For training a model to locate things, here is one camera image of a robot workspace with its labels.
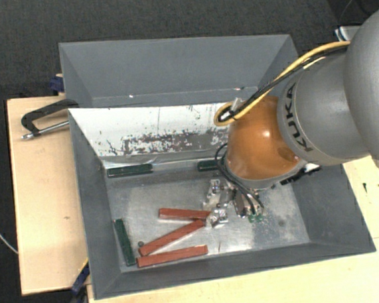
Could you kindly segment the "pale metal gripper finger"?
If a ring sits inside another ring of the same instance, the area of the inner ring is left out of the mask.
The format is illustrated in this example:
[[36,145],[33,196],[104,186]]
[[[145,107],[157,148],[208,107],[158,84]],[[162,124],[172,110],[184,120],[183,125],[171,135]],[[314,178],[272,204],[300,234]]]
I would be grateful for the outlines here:
[[229,222],[227,209],[214,208],[210,213],[209,220],[212,227],[227,224]]
[[220,192],[208,192],[202,203],[202,209],[204,211],[211,210],[217,207],[220,203]]

